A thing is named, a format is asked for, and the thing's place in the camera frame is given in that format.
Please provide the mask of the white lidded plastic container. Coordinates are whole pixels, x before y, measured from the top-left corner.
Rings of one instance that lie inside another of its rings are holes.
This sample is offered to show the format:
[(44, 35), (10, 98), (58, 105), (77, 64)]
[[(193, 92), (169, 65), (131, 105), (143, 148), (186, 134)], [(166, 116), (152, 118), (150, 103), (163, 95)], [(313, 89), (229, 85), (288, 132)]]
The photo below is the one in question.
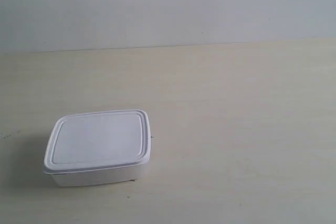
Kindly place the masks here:
[(136, 180), (148, 171), (151, 138), (143, 110), (66, 115), (50, 134), (44, 173), (64, 187)]

